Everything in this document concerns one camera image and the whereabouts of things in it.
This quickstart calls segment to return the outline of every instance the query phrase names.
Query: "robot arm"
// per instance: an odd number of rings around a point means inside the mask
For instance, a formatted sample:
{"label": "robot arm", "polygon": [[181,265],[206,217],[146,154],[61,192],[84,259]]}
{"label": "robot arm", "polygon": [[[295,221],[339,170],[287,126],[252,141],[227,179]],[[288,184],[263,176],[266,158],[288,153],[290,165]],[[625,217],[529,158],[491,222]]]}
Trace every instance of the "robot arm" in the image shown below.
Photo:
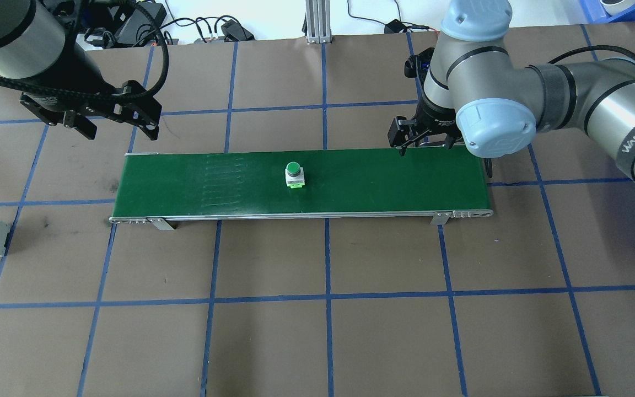
{"label": "robot arm", "polygon": [[451,2],[416,115],[396,118],[391,146],[403,154],[427,135],[446,133],[449,145],[461,139],[472,154],[498,158],[525,148],[537,132],[577,127],[635,181],[635,55],[553,65],[584,50],[628,53],[596,46],[515,69],[503,42],[511,15],[507,0]]}
{"label": "robot arm", "polygon": [[[87,3],[77,0],[78,15]],[[76,34],[77,26],[64,28],[38,0],[0,0],[0,85],[23,91],[21,104],[40,120],[63,123],[88,139],[96,134],[88,116],[133,124],[157,139],[161,105],[152,95],[167,73],[166,43],[161,40],[164,73],[153,88],[136,81],[114,88],[75,43]]]}

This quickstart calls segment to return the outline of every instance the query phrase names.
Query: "cable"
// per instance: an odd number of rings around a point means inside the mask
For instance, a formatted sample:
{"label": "cable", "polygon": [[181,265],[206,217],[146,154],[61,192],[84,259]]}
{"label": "cable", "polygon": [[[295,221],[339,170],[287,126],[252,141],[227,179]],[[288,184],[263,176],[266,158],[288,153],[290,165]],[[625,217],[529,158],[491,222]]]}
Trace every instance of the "cable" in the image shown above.
{"label": "cable", "polygon": [[632,61],[635,62],[635,53],[631,52],[630,50],[627,50],[624,47],[617,47],[615,45],[590,45],[589,47],[577,48],[576,50],[572,50],[572,51],[568,51],[566,53],[563,53],[563,55],[556,56],[555,58],[550,60],[548,63],[557,63],[557,62],[559,62],[561,60],[564,60],[565,58],[567,58],[569,56],[577,55],[578,53],[589,52],[589,51],[612,51],[612,52],[618,52],[618,53],[622,53],[623,55],[628,56],[629,58],[632,59]]}
{"label": "cable", "polygon": [[399,0],[394,0],[394,3],[396,3],[396,10],[399,11],[399,20],[401,20],[401,6],[399,5]]}
{"label": "cable", "polygon": [[[205,36],[202,35],[202,28],[200,27],[199,23],[197,23],[197,21],[201,20],[201,19],[204,20],[204,18],[202,18],[202,17],[198,17],[196,19],[192,19],[192,18],[177,18],[177,19],[174,19],[174,20],[172,20],[172,21],[170,21],[170,22],[168,22],[168,23],[166,23],[164,25],[161,25],[161,29],[168,28],[170,25],[173,25],[174,23],[176,25],[180,26],[181,28],[184,28],[186,26],[195,25],[195,27],[197,28],[197,33],[199,33],[200,34],[200,38],[202,38],[202,42],[207,42],[207,40],[205,39]],[[189,20],[189,21],[191,21],[191,23],[188,23],[186,25],[181,25],[181,24],[178,23],[181,20]],[[207,29],[209,30],[209,22],[207,22],[205,20],[205,23],[207,23]],[[150,29],[146,29],[144,31],[139,32],[141,30],[141,28],[147,27],[147,26],[151,27],[151,25],[149,23],[142,23],[141,25],[139,25],[139,27],[137,28],[137,32],[136,32],[136,40],[137,40],[137,42],[134,43],[134,45],[131,46],[131,47],[138,47],[139,45],[143,44],[146,41],[146,39],[149,38],[149,35],[154,35],[152,30],[150,30]],[[144,36],[142,38],[139,38],[139,35],[143,35],[145,33],[148,33],[148,35],[146,35],[146,36]]]}
{"label": "cable", "polygon": [[154,22],[151,14],[148,11],[146,11],[143,7],[141,7],[141,5],[139,5],[139,3],[137,3],[135,0],[119,0],[118,4],[119,5],[126,4],[133,7],[136,10],[139,10],[139,12],[141,12],[144,16],[146,16],[149,22],[152,23],[152,26],[156,32],[156,36],[159,37],[158,42],[161,45],[162,58],[163,58],[163,66],[161,69],[161,75],[159,76],[158,81],[156,81],[156,84],[154,84],[146,92],[138,93],[138,94],[120,94],[120,95],[90,94],[90,93],[81,93],[79,91],[62,90],[60,88],[45,87],[42,85],[33,85],[33,84],[16,81],[11,78],[4,78],[4,77],[0,77],[0,86],[5,88],[10,88],[13,90],[23,91],[25,93],[43,95],[47,97],[66,98],[66,99],[81,100],[81,101],[97,100],[97,101],[106,101],[107,103],[119,103],[119,104],[131,103],[132,101],[136,101],[142,98],[152,97],[153,95],[161,91],[161,88],[163,87],[164,83],[166,83],[166,79],[168,77],[168,67],[169,67],[168,66],[168,63],[169,63],[168,45],[166,44],[165,40],[162,40],[163,33],[161,31],[161,28],[158,25],[156,25],[156,22]]}
{"label": "cable", "polygon": [[173,36],[171,36],[171,34],[168,32],[168,30],[163,32],[163,38],[168,40],[168,45],[173,45]]}
{"label": "cable", "polygon": [[386,24],[385,24],[385,23],[383,23],[383,22],[381,22],[380,20],[375,20],[375,19],[372,19],[372,18],[365,18],[365,17],[363,17],[363,16],[355,16],[355,15],[352,15],[352,11],[351,11],[351,6],[350,6],[350,4],[349,4],[349,0],[347,0],[347,15],[351,16],[351,17],[352,17],[352,18],[354,18],[354,19],[370,20],[370,21],[372,21],[372,22],[380,23],[381,25],[386,26]]}

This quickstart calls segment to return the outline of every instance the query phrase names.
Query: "conveyor leg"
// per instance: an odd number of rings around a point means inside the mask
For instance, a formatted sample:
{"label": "conveyor leg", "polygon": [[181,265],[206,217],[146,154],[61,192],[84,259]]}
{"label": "conveyor leg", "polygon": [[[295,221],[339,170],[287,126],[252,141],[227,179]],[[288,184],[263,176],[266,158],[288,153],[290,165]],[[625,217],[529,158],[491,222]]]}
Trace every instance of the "conveyor leg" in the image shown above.
{"label": "conveyor leg", "polygon": [[153,224],[154,226],[156,226],[156,228],[159,230],[175,230],[176,229],[173,226],[171,226],[170,223],[167,223],[166,219],[163,219],[163,218],[149,218],[148,221],[151,222],[151,224]]}
{"label": "conveyor leg", "polygon": [[430,222],[432,226],[443,226],[448,223],[448,220],[452,216],[452,213],[436,213],[433,215],[433,220]]}

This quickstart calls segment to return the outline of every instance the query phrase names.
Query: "green conveyor belt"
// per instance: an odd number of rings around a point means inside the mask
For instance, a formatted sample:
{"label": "green conveyor belt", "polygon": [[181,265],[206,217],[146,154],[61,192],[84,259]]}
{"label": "green conveyor belt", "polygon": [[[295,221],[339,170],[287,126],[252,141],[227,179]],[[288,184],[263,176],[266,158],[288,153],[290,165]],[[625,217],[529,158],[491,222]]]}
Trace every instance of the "green conveyor belt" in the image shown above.
{"label": "green conveyor belt", "polygon": [[[305,186],[286,186],[297,161]],[[490,209],[481,159],[464,147],[126,157],[111,218],[272,218],[277,214]]]}

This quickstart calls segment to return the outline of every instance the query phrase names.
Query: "blue bin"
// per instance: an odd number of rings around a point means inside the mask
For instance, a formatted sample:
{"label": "blue bin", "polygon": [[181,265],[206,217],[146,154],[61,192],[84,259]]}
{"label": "blue bin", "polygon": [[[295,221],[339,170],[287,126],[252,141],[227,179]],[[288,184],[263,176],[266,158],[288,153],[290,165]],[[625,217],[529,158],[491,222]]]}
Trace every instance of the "blue bin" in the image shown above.
{"label": "blue bin", "polygon": [[587,20],[591,23],[633,22],[635,21],[635,5],[617,15],[610,16],[599,0],[580,0]]}

